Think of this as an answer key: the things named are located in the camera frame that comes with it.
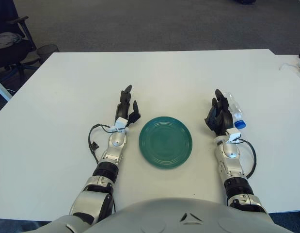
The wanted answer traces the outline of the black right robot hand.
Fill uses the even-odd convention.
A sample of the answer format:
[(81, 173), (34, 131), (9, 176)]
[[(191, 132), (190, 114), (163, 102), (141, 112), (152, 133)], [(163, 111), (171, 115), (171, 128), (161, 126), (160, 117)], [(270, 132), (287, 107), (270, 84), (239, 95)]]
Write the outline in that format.
[(238, 143), (241, 133), (234, 127), (228, 99), (219, 89), (215, 90), (215, 96), (212, 99), (212, 107), (205, 118), (205, 123), (210, 130), (215, 132), (215, 143)]

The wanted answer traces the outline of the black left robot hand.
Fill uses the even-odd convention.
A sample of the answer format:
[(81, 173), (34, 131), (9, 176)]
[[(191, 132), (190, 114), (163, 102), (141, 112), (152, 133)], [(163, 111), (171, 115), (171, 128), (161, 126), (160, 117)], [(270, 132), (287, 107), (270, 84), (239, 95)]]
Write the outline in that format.
[(126, 128), (140, 119), (141, 114), (137, 101), (133, 102), (133, 112), (128, 114), (131, 100), (132, 85), (121, 91), (120, 103), (117, 105), (114, 126), (110, 127), (110, 132), (125, 132)]

